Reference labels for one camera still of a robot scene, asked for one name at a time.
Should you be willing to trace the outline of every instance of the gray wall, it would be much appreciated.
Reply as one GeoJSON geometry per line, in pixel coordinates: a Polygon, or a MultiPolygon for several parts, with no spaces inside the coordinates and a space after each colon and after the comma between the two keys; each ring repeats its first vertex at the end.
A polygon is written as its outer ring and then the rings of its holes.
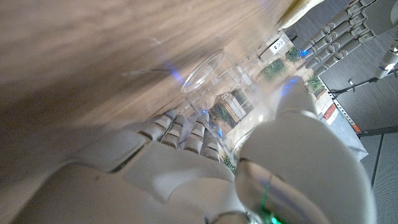
{"type": "Polygon", "coordinates": [[[378,223],[398,221],[398,133],[361,137],[369,155],[361,162],[373,183],[378,223]]]}

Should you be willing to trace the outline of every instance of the green plant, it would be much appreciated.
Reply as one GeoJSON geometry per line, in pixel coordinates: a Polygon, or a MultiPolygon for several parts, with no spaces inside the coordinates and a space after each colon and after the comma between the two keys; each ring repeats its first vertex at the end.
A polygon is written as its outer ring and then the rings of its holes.
{"type": "Polygon", "coordinates": [[[232,173],[235,173],[235,166],[232,165],[231,163],[231,159],[228,156],[222,156],[223,161],[225,163],[225,165],[232,171],[232,173]]]}
{"type": "Polygon", "coordinates": [[[248,100],[242,90],[234,90],[231,92],[231,94],[236,98],[240,105],[244,104],[248,100]]]}
{"type": "Polygon", "coordinates": [[[298,62],[300,60],[300,52],[295,47],[292,47],[290,50],[288,50],[285,56],[286,59],[290,60],[291,62],[298,62]]]}
{"type": "Polygon", "coordinates": [[[262,75],[267,81],[273,80],[285,70],[285,65],[281,59],[277,59],[263,69],[262,75]]]}
{"type": "Polygon", "coordinates": [[[316,91],[318,91],[323,87],[322,82],[321,80],[319,80],[318,77],[311,77],[310,79],[308,79],[307,85],[313,93],[315,93],[316,91]]]}
{"type": "Polygon", "coordinates": [[[234,127],[236,124],[233,121],[233,118],[231,115],[228,113],[228,111],[225,109],[225,107],[219,103],[216,103],[213,106],[212,109],[212,114],[215,114],[215,117],[213,118],[214,120],[220,119],[230,125],[231,127],[234,127]]]}

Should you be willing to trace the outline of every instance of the red label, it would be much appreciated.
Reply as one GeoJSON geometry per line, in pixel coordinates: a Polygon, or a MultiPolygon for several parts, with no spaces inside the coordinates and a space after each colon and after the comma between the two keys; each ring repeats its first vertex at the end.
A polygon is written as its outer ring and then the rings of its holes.
{"type": "Polygon", "coordinates": [[[335,112],[335,110],[336,110],[336,105],[335,104],[330,105],[329,109],[325,112],[323,117],[326,120],[328,120],[330,118],[330,116],[333,114],[333,112],[335,112]]]}

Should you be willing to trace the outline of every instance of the floor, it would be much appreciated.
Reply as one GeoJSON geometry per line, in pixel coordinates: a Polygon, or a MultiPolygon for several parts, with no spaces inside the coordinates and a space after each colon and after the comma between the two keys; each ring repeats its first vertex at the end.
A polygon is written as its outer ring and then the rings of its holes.
{"type": "Polygon", "coordinates": [[[0,2],[0,219],[94,139],[178,106],[205,57],[249,60],[293,1],[0,2]]]}
{"type": "MultiPolygon", "coordinates": [[[[320,28],[338,12],[344,9],[349,0],[324,1],[315,6],[286,33],[297,36],[293,41],[301,48],[320,28]]],[[[397,28],[376,37],[345,57],[320,77],[331,90],[349,87],[348,80],[360,83],[374,77],[384,54],[390,47],[397,28]]],[[[338,101],[363,131],[398,126],[398,79],[393,75],[356,89],[338,97],[338,101]]]]}
{"type": "Polygon", "coordinates": [[[361,162],[369,175],[377,208],[377,223],[398,219],[398,133],[361,137],[368,151],[361,162]]]}

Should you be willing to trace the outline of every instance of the white robotic hand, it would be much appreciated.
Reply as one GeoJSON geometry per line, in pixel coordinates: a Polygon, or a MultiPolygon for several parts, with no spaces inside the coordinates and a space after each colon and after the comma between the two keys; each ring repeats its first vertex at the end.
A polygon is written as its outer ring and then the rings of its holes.
{"type": "MultiPolygon", "coordinates": [[[[306,64],[306,68],[312,68],[318,63],[323,63],[328,56],[334,54],[314,71],[314,76],[319,76],[365,41],[377,37],[397,25],[398,1],[354,0],[318,31],[302,47],[300,53],[303,58],[317,54],[306,64]]],[[[395,65],[398,61],[396,47],[391,51],[393,53],[387,53],[383,59],[386,63],[382,62],[381,64],[381,69],[387,70],[387,72],[378,74],[378,78],[386,75],[392,68],[390,64],[395,65]]]]}
{"type": "Polygon", "coordinates": [[[240,201],[288,223],[375,223],[363,166],[314,111],[302,78],[294,77],[276,119],[259,125],[242,148],[235,173],[240,201]]]}

